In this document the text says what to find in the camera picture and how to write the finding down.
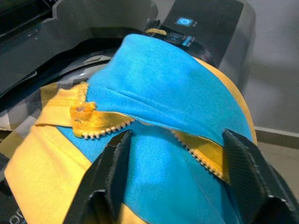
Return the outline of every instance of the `gray floor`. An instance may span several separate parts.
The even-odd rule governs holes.
[[[283,176],[299,200],[299,149],[258,143],[266,160]]]

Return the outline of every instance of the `blue button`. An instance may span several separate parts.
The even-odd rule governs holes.
[[[186,26],[186,27],[189,27],[192,23],[193,23],[193,19],[187,19],[187,18],[184,18],[184,17],[180,17],[176,21],[176,24]]]

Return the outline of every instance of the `zipper teeth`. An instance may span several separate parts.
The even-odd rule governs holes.
[[[182,144],[183,147],[185,147],[188,152],[196,159],[197,162],[199,162],[204,168],[206,168],[208,171],[213,173],[215,176],[219,177],[220,179],[223,179],[223,174],[218,172],[216,169],[212,168],[207,161],[205,161],[202,157],[199,157],[198,155],[194,154],[194,149],[190,148],[186,145],[186,143],[182,142],[181,139],[175,134],[174,131],[171,131],[174,137]]]
[[[114,133],[116,131],[121,130],[122,128],[125,128],[125,127],[131,125],[134,121],[135,121],[135,119],[130,119],[130,120],[125,121],[125,122],[123,122],[123,123],[121,123],[117,126],[112,126],[110,128],[107,128],[106,130],[102,130],[100,132],[89,132],[89,133],[88,132],[83,132],[82,135],[83,135],[84,139],[86,139],[86,140],[88,138],[90,138],[90,139],[94,139],[94,138],[99,139],[101,136],[105,136],[106,134]]]

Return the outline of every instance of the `blue fabric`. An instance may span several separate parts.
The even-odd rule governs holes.
[[[99,140],[84,140],[74,137],[71,128],[58,129],[91,162],[112,137],[133,130],[124,203],[146,222],[239,223],[228,186],[201,166],[169,130],[134,122]]]
[[[135,122],[124,203],[149,223],[239,223],[224,182],[205,170],[174,138],[171,127],[223,144],[229,128],[251,138],[239,105],[221,81],[182,50],[129,35],[108,66],[89,81],[87,101]],[[58,127],[91,162],[119,132],[99,140]]]
[[[181,49],[128,35],[107,67],[88,81],[87,101],[144,122],[223,145],[230,129],[252,140],[246,118],[222,82]]]

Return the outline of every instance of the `white wall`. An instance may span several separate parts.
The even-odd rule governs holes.
[[[256,42],[245,98],[255,126],[299,133],[299,0],[249,0]]]

